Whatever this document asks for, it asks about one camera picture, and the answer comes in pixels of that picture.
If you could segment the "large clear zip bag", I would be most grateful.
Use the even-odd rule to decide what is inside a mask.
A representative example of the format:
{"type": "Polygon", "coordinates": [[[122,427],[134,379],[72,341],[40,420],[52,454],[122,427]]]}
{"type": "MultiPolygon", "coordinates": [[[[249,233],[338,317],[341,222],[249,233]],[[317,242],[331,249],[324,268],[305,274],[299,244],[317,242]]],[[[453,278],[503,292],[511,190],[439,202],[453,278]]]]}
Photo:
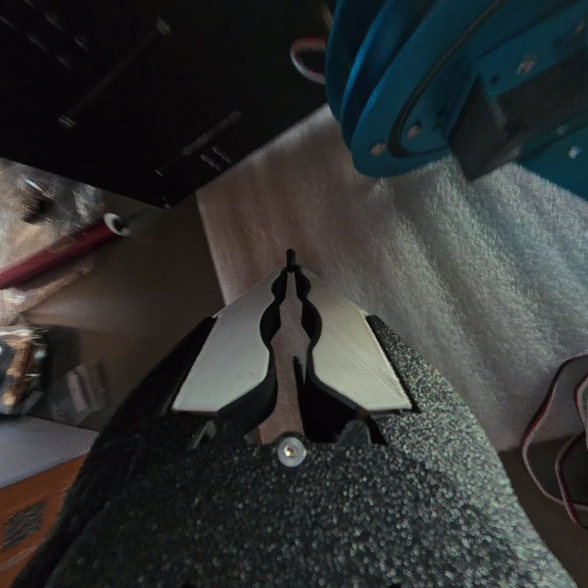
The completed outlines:
{"type": "MultiPolygon", "coordinates": [[[[104,195],[99,188],[1,159],[1,268],[113,213],[104,195]]],[[[145,211],[118,216],[131,225],[145,211]]],[[[92,258],[93,252],[67,264],[92,258]]],[[[40,276],[1,290],[2,326],[17,324],[19,314],[37,306],[27,304],[26,292],[40,276]]]]}

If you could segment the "white foam sheet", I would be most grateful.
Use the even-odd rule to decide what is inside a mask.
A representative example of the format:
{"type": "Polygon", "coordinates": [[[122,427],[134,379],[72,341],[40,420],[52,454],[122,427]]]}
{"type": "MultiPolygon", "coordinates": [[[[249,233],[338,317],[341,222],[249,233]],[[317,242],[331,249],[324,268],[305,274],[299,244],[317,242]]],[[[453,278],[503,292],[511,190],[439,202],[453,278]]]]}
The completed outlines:
{"type": "Polygon", "coordinates": [[[368,178],[324,106],[196,196],[225,302],[294,249],[436,367],[499,451],[587,351],[587,202],[520,166],[368,178]]]}

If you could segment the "orange cardboard box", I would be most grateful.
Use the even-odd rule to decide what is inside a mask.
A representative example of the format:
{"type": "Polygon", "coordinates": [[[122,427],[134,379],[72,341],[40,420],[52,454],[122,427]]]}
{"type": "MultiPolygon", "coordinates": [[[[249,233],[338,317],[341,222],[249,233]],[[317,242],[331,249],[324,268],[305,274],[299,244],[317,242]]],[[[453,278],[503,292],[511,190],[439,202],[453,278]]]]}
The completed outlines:
{"type": "Polygon", "coordinates": [[[98,435],[31,416],[1,421],[1,587],[45,540],[98,435]]]}

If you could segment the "blue hobby robot arm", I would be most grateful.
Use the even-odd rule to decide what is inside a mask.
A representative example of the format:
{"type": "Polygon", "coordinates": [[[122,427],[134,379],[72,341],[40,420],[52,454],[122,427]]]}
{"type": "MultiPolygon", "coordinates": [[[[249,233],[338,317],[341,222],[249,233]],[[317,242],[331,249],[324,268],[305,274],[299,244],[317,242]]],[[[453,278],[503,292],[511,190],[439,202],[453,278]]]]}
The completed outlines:
{"type": "Polygon", "coordinates": [[[587,1],[338,1],[323,90],[301,1],[1,1],[1,155],[158,204],[327,99],[355,169],[525,170],[587,202],[587,1]]]}

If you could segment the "small clear parts bag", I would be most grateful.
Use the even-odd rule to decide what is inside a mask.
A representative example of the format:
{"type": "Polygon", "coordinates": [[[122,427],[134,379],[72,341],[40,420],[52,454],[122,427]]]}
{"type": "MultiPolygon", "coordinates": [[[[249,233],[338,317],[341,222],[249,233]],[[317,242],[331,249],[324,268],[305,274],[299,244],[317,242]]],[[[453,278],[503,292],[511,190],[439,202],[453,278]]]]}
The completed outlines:
{"type": "Polygon", "coordinates": [[[106,407],[107,394],[101,361],[73,368],[48,392],[49,413],[55,422],[78,425],[106,407]]]}

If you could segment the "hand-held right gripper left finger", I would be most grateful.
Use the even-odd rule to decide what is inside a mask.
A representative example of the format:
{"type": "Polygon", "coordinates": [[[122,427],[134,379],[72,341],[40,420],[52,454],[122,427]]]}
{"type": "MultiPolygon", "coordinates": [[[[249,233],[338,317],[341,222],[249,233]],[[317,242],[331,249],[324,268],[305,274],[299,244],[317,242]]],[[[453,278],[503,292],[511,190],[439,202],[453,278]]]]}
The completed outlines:
{"type": "Polygon", "coordinates": [[[271,273],[215,315],[172,410],[201,416],[268,416],[277,386],[272,339],[288,272],[271,273]]]}

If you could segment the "narrow clear sleeve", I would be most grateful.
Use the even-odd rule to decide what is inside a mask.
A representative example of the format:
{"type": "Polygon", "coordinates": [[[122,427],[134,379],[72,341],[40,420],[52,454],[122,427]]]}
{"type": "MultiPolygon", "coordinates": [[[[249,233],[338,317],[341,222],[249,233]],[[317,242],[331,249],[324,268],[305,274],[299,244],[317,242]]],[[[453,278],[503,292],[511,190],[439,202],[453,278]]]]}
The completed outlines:
{"type": "Polygon", "coordinates": [[[26,292],[26,301],[30,306],[38,305],[46,298],[74,284],[76,281],[90,274],[94,269],[93,258],[72,262],[40,276],[26,292]]]}

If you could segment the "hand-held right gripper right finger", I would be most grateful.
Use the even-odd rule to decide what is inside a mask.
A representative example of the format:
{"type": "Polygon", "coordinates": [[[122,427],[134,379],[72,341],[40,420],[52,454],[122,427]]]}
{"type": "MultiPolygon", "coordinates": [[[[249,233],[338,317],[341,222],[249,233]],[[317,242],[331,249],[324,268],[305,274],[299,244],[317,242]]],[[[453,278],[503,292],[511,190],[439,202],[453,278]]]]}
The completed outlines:
{"type": "Polygon", "coordinates": [[[302,304],[301,324],[309,337],[307,375],[329,396],[352,410],[384,415],[412,410],[401,383],[368,321],[368,313],[307,268],[295,268],[302,304]]]}

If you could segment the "silver foil bag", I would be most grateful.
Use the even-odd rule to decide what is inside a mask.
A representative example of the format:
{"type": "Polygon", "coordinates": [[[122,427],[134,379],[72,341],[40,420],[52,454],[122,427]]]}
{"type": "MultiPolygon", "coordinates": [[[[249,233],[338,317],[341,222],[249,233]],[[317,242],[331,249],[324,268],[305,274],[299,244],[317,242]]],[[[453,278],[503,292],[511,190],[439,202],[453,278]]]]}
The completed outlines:
{"type": "Polygon", "coordinates": [[[49,329],[39,325],[1,327],[1,418],[27,415],[45,392],[49,329]]]}

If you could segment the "red screwdriver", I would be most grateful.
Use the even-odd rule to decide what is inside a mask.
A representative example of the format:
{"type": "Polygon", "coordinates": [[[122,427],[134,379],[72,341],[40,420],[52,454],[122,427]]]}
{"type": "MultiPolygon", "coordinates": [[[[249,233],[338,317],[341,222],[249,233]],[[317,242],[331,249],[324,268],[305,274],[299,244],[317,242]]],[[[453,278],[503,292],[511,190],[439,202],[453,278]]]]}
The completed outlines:
{"type": "Polygon", "coordinates": [[[1,268],[1,290],[12,289],[130,233],[130,220],[106,213],[95,223],[1,268]]]}

